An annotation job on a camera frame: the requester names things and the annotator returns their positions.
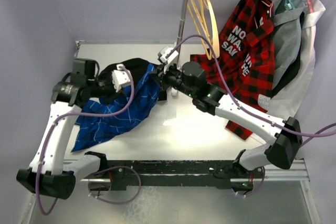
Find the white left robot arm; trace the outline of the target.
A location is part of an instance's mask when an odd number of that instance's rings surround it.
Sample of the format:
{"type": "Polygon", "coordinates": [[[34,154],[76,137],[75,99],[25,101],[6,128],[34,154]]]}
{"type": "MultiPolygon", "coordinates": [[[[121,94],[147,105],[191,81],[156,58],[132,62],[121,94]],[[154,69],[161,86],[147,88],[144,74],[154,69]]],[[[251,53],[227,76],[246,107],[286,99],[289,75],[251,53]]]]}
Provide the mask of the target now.
{"type": "Polygon", "coordinates": [[[90,98],[120,93],[130,79],[123,64],[108,72],[109,81],[98,79],[95,60],[76,59],[72,72],[53,87],[50,115],[40,146],[27,169],[17,172],[16,180],[31,193],[68,199],[77,182],[93,174],[104,177],[108,172],[105,154],[86,152],[82,158],[64,164],[66,148],[75,122],[90,98]]]}

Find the blue plaid shirt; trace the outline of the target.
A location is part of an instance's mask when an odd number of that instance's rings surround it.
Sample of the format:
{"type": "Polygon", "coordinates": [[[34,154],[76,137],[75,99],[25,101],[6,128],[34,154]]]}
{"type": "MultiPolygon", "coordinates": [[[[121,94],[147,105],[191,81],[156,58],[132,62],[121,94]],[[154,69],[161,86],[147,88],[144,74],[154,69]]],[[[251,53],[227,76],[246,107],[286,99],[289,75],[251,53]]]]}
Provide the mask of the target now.
{"type": "Polygon", "coordinates": [[[134,96],[128,108],[114,116],[93,117],[79,116],[79,126],[72,152],[82,151],[95,145],[107,142],[137,127],[149,114],[156,103],[165,100],[158,83],[150,77],[155,68],[153,63],[145,63],[141,67],[126,67],[134,80],[134,96]]]}

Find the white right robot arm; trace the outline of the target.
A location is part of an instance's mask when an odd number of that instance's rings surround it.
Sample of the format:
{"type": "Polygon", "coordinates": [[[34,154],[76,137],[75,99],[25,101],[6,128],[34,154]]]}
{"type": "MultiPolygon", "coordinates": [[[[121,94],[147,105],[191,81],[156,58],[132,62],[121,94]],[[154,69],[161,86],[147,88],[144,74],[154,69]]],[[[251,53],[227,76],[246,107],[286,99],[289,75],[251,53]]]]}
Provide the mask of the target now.
{"type": "Polygon", "coordinates": [[[237,106],[235,98],[227,91],[210,84],[206,73],[197,62],[187,62],[182,70],[163,65],[151,72],[151,77],[166,90],[171,87],[192,98],[193,105],[202,112],[228,119],[257,134],[265,144],[250,150],[242,150],[233,161],[233,170],[238,177],[246,177],[252,170],[272,164],[289,169],[302,144],[301,136],[291,131],[300,131],[298,120],[270,116],[250,106],[237,106]]]}

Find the beige plastic hanger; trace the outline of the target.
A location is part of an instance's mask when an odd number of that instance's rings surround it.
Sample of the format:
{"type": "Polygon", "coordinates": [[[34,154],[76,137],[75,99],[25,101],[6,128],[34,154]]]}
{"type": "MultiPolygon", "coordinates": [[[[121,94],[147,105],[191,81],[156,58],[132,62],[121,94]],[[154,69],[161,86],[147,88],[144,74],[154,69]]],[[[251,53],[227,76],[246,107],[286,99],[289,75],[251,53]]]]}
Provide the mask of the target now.
{"type": "Polygon", "coordinates": [[[211,22],[211,34],[208,31],[208,28],[205,29],[204,34],[209,42],[211,42],[212,49],[214,53],[212,53],[213,58],[218,58],[219,53],[219,37],[218,37],[218,29],[215,13],[213,10],[213,6],[211,0],[203,0],[205,7],[209,12],[210,22],[211,22]]]}

